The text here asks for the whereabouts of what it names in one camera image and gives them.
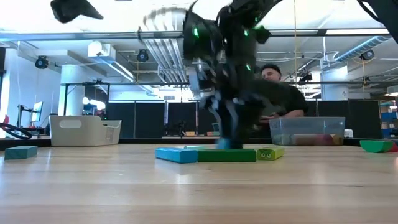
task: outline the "man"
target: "man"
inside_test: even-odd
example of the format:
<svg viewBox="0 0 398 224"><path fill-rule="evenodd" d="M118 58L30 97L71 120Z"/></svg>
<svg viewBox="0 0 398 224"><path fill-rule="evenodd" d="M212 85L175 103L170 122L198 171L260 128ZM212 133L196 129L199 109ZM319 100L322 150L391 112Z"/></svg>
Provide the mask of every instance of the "man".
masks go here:
<svg viewBox="0 0 398 224"><path fill-rule="evenodd" d="M266 80L272 80L274 82L280 82L282 78L280 68L274 64L267 64L261 68L262 78ZM294 118L302 117L308 110L307 102L303 94L294 86L289 85L291 99L285 107L283 113L274 113L270 116L261 116L260 123L267 124L270 119L276 119L280 117Z"/></svg>

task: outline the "table surface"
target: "table surface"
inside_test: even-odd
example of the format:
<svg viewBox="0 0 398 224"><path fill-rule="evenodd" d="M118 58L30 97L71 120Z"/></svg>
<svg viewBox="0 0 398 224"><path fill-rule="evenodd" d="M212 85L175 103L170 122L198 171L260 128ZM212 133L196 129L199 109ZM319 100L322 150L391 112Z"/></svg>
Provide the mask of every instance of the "table surface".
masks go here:
<svg viewBox="0 0 398 224"><path fill-rule="evenodd" d="M277 161L180 165L154 159L155 147L0 157L0 223L398 222L398 154L286 147Z"/></svg>

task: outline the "ceiling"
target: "ceiling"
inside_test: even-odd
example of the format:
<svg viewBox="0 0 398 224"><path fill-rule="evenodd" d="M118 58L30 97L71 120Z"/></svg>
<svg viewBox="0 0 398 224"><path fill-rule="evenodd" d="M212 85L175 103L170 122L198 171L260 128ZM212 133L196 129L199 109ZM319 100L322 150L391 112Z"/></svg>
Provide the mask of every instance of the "ceiling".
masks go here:
<svg viewBox="0 0 398 224"><path fill-rule="evenodd" d="M5 8L17 8L18 4L24 5L17 11L6 11L0 15L0 31L19 32L19 33L57 33L57 32L132 32L136 31L142 24L142 18L153 9L161 6L178 6L187 8L192 1L90 1L94 7L105 17L102 21L79 17L73 22L63 25L59 24L49 9L49 1L36 0L6 0L2 2ZM219 9L230 1L212 1L211 7L207 0L199 0L194 7L194 11L205 19L214 19ZM182 29L182 17L171 14L168 18L172 30ZM383 28L383 25L372 20L358 5L356 0L284 0L276 5L273 10L261 21L268 29L331 29L331 28ZM307 62L323 57L327 52L329 57L335 54L342 54L353 47L363 43L371 37L273 37L265 45L258 45L257 64L276 63L284 74L284 79L291 73ZM28 41L24 42L24 50L29 50L37 55L37 52L49 50L68 50L78 56L78 60L70 57L49 57L49 60L58 65L68 63L95 63L96 61L88 58L88 45L94 40L55 40L55 41ZM179 54L183 58L182 40L177 39ZM137 53L140 49L147 49L136 39L103 39L104 44L111 44L117 50L116 60L126 67L133 74L141 77L140 79L151 81L159 78L157 75L158 63L156 55L149 52L149 60L146 63L137 62ZM349 74L348 80L361 80L364 76L371 76L371 80L394 80L395 75L398 79L398 46L391 39L375 47L373 51L376 58L369 63L361 64L359 59L347 61ZM316 66L317 60L312 64L312 70L319 70ZM114 82L121 82L123 78L107 64L90 65L98 70L104 71L107 78L113 78ZM372 86L374 92L382 92L385 85ZM131 86L115 87L114 91L138 91L140 88Z"/></svg>

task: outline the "white column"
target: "white column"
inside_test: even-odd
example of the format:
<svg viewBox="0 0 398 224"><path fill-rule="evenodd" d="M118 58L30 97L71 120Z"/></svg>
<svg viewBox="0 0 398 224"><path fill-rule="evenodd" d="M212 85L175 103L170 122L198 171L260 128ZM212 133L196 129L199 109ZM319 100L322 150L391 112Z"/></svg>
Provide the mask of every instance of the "white column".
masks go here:
<svg viewBox="0 0 398 224"><path fill-rule="evenodd" d="M61 84L64 83L83 83L86 81L87 71L85 67L77 65L63 65L61 72ZM68 87L67 116L80 116L83 112L83 98L85 97L84 86L70 85ZM58 115L63 115L65 102L65 86L60 88L60 101Z"/></svg>
<svg viewBox="0 0 398 224"><path fill-rule="evenodd" d="M320 74L321 81L347 81L348 67L324 68ZM348 100L349 90L347 84L321 85L322 100L340 101Z"/></svg>

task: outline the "desk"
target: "desk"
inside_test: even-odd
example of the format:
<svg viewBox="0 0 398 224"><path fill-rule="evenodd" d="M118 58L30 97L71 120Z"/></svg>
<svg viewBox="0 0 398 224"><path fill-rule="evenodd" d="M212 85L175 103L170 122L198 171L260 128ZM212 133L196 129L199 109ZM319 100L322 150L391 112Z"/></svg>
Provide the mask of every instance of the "desk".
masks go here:
<svg viewBox="0 0 398 224"><path fill-rule="evenodd" d="M0 223L398 220L397 154L286 147L277 161L180 165L154 159L155 147L50 147L36 158L0 158Z"/></svg>

